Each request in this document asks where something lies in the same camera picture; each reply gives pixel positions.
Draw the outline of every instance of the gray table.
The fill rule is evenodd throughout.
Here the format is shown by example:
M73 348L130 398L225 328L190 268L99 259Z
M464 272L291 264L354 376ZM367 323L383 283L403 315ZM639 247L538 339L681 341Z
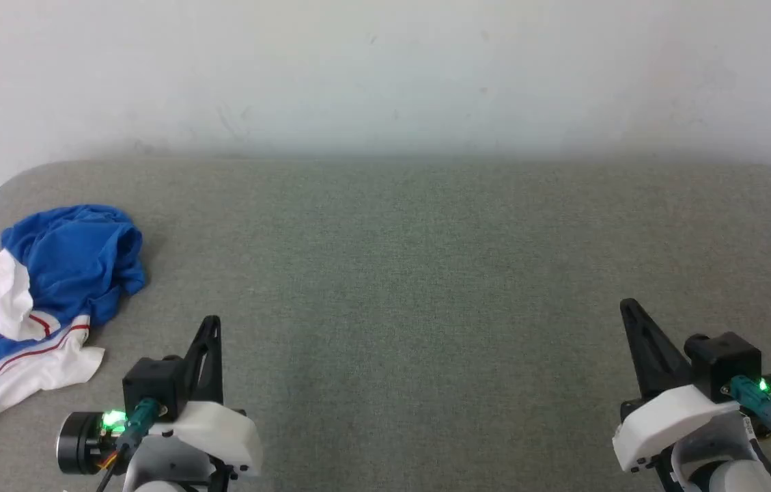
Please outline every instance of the gray table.
M92 337L91 382L0 415L0 490L94 489L57 470L61 421L120 405L206 314L266 448L242 490L656 489L610 447L637 392L623 297L771 370L771 168L70 163L5 184L0 231L79 202L132 215L150 284Z

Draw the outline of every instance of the cable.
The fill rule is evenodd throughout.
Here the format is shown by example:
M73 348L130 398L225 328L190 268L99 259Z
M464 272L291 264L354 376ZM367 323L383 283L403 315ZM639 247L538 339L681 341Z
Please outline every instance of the cable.
M100 480L100 484L97 486L97 492L103 492L105 489L107 489L107 484L109 483L111 476L115 473L115 466L119 463L119 461L121 461L121 456L124 454L125 449L126 448L121 448L119 451L113 452L113 454L107 460L107 474L105 474L103 479Z
M105 469L107 469L107 468L109 467L109 465L111 464L111 462L113 462L113 461L115 460L115 457L117 457L117 451L112 451L112 452L110 452L110 454L109 454L109 455L108 455L108 456L107 456L107 457L106 457L106 458L105 458L103 461L101 461L101 462L100 462L100 464L99 464L99 465L97 465L97 466L98 466L98 467L100 467L100 469L101 469L101 470L105 470Z

